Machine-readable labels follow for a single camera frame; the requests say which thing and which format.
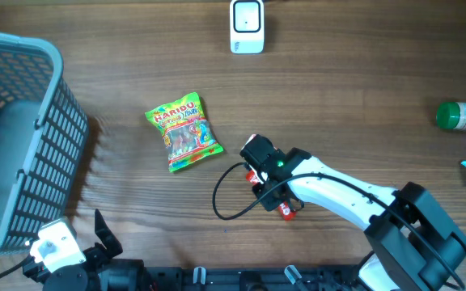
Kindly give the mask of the red Nescafe coffee stick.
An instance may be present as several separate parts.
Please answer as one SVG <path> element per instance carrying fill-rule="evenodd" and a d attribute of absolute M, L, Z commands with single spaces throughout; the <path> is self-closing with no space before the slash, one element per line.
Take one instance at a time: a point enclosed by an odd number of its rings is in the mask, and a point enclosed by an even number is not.
<path fill-rule="evenodd" d="M 251 183 L 253 185 L 253 187 L 255 188 L 256 186 L 261 186 L 261 181 L 259 180 L 259 178 L 256 176 L 255 172 L 254 171 L 249 171 L 247 174 L 246 174 L 246 180 Z M 277 207 L 277 211 L 280 213 L 280 215 L 282 216 L 282 219 L 284 221 L 290 221 L 292 220 L 297 211 L 296 210 L 293 210 L 292 207 L 291 207 L 291 204 L 289 201 L 283 201 L 278 207 Z"/>

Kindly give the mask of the Haribo gummy candy bag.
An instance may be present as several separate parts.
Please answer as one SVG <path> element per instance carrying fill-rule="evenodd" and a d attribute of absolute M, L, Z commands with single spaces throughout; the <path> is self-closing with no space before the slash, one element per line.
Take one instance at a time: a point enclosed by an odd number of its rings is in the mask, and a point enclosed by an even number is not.
<path fill-rule="evenodd" d="M 161 133 L 170 172 L 223 152 L 211 131 L 197 92 L 159 105 L 145 116 Z"/>

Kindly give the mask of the green lid jar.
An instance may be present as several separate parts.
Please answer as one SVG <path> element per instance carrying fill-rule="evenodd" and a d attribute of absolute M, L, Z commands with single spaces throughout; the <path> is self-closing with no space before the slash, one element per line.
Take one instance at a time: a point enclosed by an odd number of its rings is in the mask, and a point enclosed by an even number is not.
<path fill-rule="evenodd" d="M 436 124 L 441 129 L 466 131 L 466 103 L 440 104 L 436 112 Z"/>

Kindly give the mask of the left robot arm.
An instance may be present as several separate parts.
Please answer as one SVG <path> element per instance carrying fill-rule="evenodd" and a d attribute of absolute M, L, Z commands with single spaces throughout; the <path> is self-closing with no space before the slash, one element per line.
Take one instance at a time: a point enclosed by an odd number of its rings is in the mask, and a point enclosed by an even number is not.
<path fill-rule="evenodd" d="M 123 248 L 101 212 L 94 215 L 99 241 L 81 250 L 76 231 L 66 217 L 42 226 L 31 243 L 22 273 L 42 284 L 43 290 L 139 291 L 158 285 L 140 259 L 119 259 Z"/>

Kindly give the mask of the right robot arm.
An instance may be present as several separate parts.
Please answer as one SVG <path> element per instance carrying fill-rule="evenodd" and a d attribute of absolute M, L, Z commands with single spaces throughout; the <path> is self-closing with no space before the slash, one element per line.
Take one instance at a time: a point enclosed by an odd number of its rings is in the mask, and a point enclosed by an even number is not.
<path fill-rule="evenodd" d="M 371 253 L 355 276 L 368 289 L 466 288 L 456 272 L 466 258 L 466 235 L 422 186 L 363 182 L 297 148 L 245 146 L 241 155 L 260 179 L 261 200 L 319 205 L 363 231 Z"/>

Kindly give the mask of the white barcode scanner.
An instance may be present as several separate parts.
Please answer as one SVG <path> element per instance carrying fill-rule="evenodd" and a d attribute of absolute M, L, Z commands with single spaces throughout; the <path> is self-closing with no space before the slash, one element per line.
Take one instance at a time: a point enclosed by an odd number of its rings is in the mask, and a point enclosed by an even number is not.
<path fill-rule="evenodd" d="M 261 0 L 231 0 L 230 49 L 234 54 L 262 53 L 265 46 L 265 6 Z"/>

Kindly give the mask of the grey plastic shopping basket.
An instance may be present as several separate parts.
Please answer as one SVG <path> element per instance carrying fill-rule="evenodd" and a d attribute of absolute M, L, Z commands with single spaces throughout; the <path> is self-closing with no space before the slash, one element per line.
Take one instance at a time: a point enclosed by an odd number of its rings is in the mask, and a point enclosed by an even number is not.
<path fill-rule="evenodd" d="M 0 255 L 63 213 L 89 133 L 46 40 L 0 33 Z"/>

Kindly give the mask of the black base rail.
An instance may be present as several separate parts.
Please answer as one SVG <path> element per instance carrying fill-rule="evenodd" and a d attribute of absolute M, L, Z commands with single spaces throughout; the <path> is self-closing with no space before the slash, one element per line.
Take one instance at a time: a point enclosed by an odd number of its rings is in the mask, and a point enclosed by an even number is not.
<path fill-rule="evenodd" d="M 364 290 L 354 278 L 353 265 L 298 268 L 293 283 L 284 268 L 207 268 L 200 278 L 197 270 L 183 268 L 148 268 L 154 290 L 240 291 L 240 290 Z"/>

